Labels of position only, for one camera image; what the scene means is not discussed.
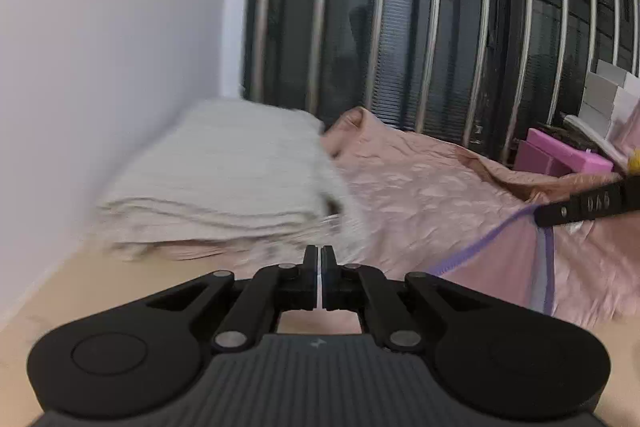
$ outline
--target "wrinkled fabric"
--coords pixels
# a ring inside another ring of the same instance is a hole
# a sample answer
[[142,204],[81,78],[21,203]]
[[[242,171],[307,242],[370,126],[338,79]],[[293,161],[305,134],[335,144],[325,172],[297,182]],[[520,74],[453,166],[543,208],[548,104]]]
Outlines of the wrinkled fabric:
[[184,242],[183,253],[196,257],[215,253],[211,243],[310,235],[332,207],[349,218],[351,196],[322,149],[320,126],[298,110],[198,102],[110,185],[96,239],[129,252]]
[[517,212],[429,273],[547,315],[553,309],[553,231],[539,229],[535,207]]
[[625,156],[631,156],[635,149],[640,148],[640,102],[610,142]]
[[[463,147],[392,129],[362,108],[345,113],[322,140],[372,231],[369,251],[350,261],[391,278],[441,262],[526,202],[561,200],[619,179],[511,171]],[[555,227],[554,241],[556,317],[589,326],[640,309],[639,214]]]

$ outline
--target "pink box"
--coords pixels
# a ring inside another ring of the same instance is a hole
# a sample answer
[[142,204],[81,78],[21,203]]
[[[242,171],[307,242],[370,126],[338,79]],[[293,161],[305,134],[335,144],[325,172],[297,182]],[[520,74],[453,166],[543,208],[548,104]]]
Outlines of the pink box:
[[520,142],[514,171],[537,172],[549,176],[564,176],[571,174],[571,169],[550,154],[538,149],[528,141]]
[[537,129],[529,129],[526,143],[552,156],[573,172],[611,172],[613,170],[613,163],[602,156],[592,152],[578,151]]

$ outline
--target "metal pin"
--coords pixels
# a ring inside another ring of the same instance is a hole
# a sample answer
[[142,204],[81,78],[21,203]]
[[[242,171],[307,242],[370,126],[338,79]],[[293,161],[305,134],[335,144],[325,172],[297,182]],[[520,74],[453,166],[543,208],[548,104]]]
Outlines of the metal pin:
[[478,94],[482,80],[482,68],[484,67],[484,52],[486,50],[486,36],[489,29],[489,2],[490,0],[481,0],[480,5],[480,29],[478,33],[478,49],[476,50],[476,64],[474,66],[474,80],[471,84],[471,96],[466,110],[465,132],[462,135],[462,145],[464,147],[469,147],[471,129],[476,117],[476,107],[478,106]]
[[247,337],[241,331],[223,331],[213,339],[220,347],[240,347],[247,341]]
[[422,133],[424,118],[427,113],[427,97],[433,73],[433,58],[436,52],[436,38],[438,36],[438,21],[440,19],[440,0],[431,0],[429,12],[429,30],[427,34],[427,49],[424,54],[422,66],[422,85],[420,87],[420,101],[418,102],[418,114],[415,118],[415,132]]
[[417,331],[398,330],[391,333],[389,340],[399,347],[414,347],[420,343],[422,337]]

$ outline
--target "white box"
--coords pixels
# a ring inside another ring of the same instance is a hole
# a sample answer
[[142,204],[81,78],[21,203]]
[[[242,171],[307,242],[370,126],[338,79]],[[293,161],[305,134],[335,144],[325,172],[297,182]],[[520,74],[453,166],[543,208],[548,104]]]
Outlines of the white box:
[[602,113],[591,107],[591,105],[582,102],[580,106],[580,113],[578,113],[578,118],[582,120],[585,124],[591,127],[598,135],[603,138],[607,136],[609,132],[609,118],[604,116]]
[[607,117],[611,116],[616,93],[620,86],[599,74],[588,73],[584,80],[582,103],[591,105],[595,110]]
[[607,120],[612,120],[612,115],[617,107],[617,115],[631,114],[638,103],[638,97],[611,80],[598,74],[588,73],[584,81],[582,103],[593,107]]
[[640,78],[633,76],[627,71],[625,77],[625,91],[631,93],[633,96],[640,97]]
[[615,82],[619,86],[625,86],[625,78],[628,71],[623,70],[613,64],[609,64],[604,60],[598,60],[598,65],[596,66],[596,73],[600,76],[610,80],[611,82]]
[[610,80],[614,84],[618,84],[620,87],[624,87],[625,90],[633,96],[640,97],[640,78],[632,75],[628,71],[604,62],[603,60],[598,60],[596,74]]

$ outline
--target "yellow object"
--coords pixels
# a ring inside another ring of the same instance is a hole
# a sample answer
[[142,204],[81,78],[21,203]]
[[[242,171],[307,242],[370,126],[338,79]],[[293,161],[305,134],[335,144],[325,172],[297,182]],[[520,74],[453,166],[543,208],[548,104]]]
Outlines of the yellow object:
[[640,149],[635,149],[629,155],[627,167],[629,174],[640,174]]

